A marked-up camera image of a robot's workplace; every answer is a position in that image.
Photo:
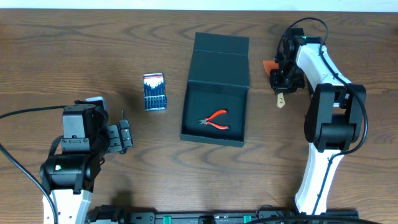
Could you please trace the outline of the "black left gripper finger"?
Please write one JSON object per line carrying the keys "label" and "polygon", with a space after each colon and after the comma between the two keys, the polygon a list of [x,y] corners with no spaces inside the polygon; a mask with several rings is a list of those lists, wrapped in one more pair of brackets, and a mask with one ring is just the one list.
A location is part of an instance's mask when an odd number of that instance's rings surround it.
{"label": "black left gripper finger", "polygon": [[126,119],[119,121],[119,129],[120,129],[120,140],[122,150],[119,152],[120,154],[125,154],[127,149],[131,148],[133,145],[129,121]]}
{"label": "black left gripper finger", "polygon": [[121,137],[119,133],[119,129],[116,125],[109,125],[106,127],[106,134],[109,137],[109,146],[107,151],[108,152],[121,152],[122,145],[121,145]]}

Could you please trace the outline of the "orange scraper wooden handle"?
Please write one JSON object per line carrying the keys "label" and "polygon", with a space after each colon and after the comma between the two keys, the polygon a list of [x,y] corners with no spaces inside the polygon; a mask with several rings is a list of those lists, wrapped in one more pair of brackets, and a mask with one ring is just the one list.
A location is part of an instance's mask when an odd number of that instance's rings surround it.
{"label": "orange scraper wooden handle", "polygon": [[[272,70],[278,70],[279,69],[279,65],[274,62],[273,60],[264,60],[263,61],[263,66],[264,69],[266,71],[266,73],[268,74],[268,76],[271,76],[271,71]],[[285,106],[285,100],[284,100],[284,94],[283,93],[278,93],[277,94],[277,107],[278,108],[283,108]]]}

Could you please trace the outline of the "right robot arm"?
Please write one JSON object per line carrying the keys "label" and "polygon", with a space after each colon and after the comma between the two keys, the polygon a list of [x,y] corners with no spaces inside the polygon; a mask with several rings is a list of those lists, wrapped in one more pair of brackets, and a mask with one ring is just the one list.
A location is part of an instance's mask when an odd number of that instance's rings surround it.
{"label": "right robot arm", "polygon": [[[249,40],[198,32],[188,74],[180,139],[241,147],[244,145],[249,90]],[[366,89],[351,83],[334,65],[322,37],[290,26],[279,40],[274,59],[263,66],[277,104],[283,96],[308,88],[310,106],[304,133],[308,161],[295,195],[300,213],[326,212],[336,168],[352,143],[361,146],[368,131]]]}

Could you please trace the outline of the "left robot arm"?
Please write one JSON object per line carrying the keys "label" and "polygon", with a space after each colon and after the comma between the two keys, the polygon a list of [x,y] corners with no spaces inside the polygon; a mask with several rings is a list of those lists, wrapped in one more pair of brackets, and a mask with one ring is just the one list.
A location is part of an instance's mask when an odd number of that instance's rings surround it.
{"label": "left robot arm", "polygon": [[54,140],[40,167],[46,191],[44,223],[86,223],[95,178],[107,153],[132,147],[129,122],[108,123],[102,96],[76,101],[63,109],[63,135]]}

